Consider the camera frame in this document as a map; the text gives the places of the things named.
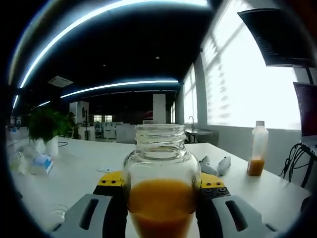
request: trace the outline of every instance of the air vent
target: air vent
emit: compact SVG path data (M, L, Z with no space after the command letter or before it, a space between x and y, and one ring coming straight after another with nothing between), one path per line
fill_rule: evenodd
M52 84L52 85L60 87L60 88L66 87L67 85L72 84L72 83L73 83L72 81L69 81L69 80L62 78L62 77L59 77L59 76L56 76L52 80L49 81L49 84Z

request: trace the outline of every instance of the ceiling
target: ceiling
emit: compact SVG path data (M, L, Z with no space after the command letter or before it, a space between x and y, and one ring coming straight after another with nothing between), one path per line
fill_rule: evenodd
M24 37L19 57L14 61L12 84L15 87L20 85L32 61L54 36L89 9L98 8L101 2L105 4L100 0L78 0L73 5L70 1L67 4L63 0L56 2L59 5L42 14ZM200 52L213 15L211 7L164 4L100 14L73 29L47 52L30 74L25 87L18 91L17 109L114 82L153 77L181 82ZM48 84L57 75L73 83L64 88ZM156 89L177 91L179 86ZM128 88L112 89L112 92L119 91L128 91ZM87 101L87 97L102 93L107 90L71 96L68 100L84 97Z

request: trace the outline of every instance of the potted plant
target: potted plant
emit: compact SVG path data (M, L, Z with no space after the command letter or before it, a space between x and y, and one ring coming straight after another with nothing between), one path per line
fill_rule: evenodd
M58 136L66 135L71 126L67 117L51 108L36 108L29 117L29 137L33 141L43 140L46 153L58 154Z

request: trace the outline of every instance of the white bottle cap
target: white bottle cap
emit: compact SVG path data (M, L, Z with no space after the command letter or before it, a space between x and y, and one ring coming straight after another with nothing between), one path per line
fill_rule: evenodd
M256 126L264 126L264 120L258 120Z

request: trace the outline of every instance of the ceiling light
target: ceiling light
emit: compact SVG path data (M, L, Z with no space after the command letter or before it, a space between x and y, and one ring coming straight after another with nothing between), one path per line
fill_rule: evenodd
M101 8L98 8L98 9L88 13L87 15L79 18L78 20L76 20L72 24L70 24L68 27L66 27L63 31L61 31L57 36L55 36L52 39L52 41L41 51L41 53L33 61L31 67L29 68L29 70L27 71L27 73L25 74L25 76L22 80L20 88L23 88L23 86L25 85L26 81L28 80L31 72L33 71L35 66L39 63L41 58L47 53L47 51L49 51L49 49L53 45L55 45L57 41L59 41L63 36L65 36L72 29L74 29L75 27L84 23L85 21L87 21L95 16L98 16L99 14L104 13L106 11L113 10L113 9L123 7L123 6L133 5L133 4L137 4L137 3L146 3L146 2L178 3L178 4L188 4L188 5L196 5L196 6L202 6L202 7L208 6L208 2L206 0L122 0L122 1L112 3L112 4L108 4L108 5L103 6ZM18 96L15 96L13 108L16 105L17 99L18 99Z
M163 84L166 84L166 83L178 83L178 81L177 80L148 80L148 81L135 81L135 82L107 84L107 85L102 85L102 86L98 86L98 87L94 87L94 88L87 88L87 89L79 90L79 91L76 91L76 92L73 92L73 93L69 93L69 94L63 95L60 98L66 98L66 97L69 97L71 95L75 95L75 94L78 94L78 93L84 93L84 92L93 91L93 90L97 90L97 89L103 89L103 88L113 88L113 87L120 87L120 86L126 86L126 85L137 85L137 84L156 84L156 83L158 83L158 84L161 84L161 83L163 83ZM42 104L38 105L38 107L43 106L43 105L45 105L47 103L50 103L50 101L42 103Z

